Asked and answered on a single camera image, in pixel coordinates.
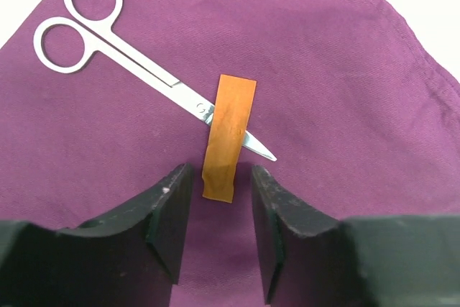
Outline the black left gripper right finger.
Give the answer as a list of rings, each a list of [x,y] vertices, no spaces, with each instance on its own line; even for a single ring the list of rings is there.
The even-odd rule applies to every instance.
[[[459,216],[337,220],[252,168],[252,214],[270,306],[457,306]]]

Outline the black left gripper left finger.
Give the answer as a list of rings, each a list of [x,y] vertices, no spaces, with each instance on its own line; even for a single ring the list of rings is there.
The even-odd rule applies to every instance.
[[[3,306],[168,306],[178,283],[193,169],[74,229],[1,223]]]

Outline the small steel scissors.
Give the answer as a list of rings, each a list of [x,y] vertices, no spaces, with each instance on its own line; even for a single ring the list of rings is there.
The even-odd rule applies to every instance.
[[[63,1],[73,18],[51,17],[39,24],[34,32],[34,51],[45,66],[58,73],[75,73],[84,68],[96,52],[101,52],[203,123],[211,125],[214,104],[112,31],[112,26],[123,7],[123,0],[115,0],[114,9],[110,15],[98,20],[88,19],[80,14],[73,0]],[[72,66],[63,67],[55,64],[45,52],[45,35],[56,26],[73,28],[83,40],[82,58]]]

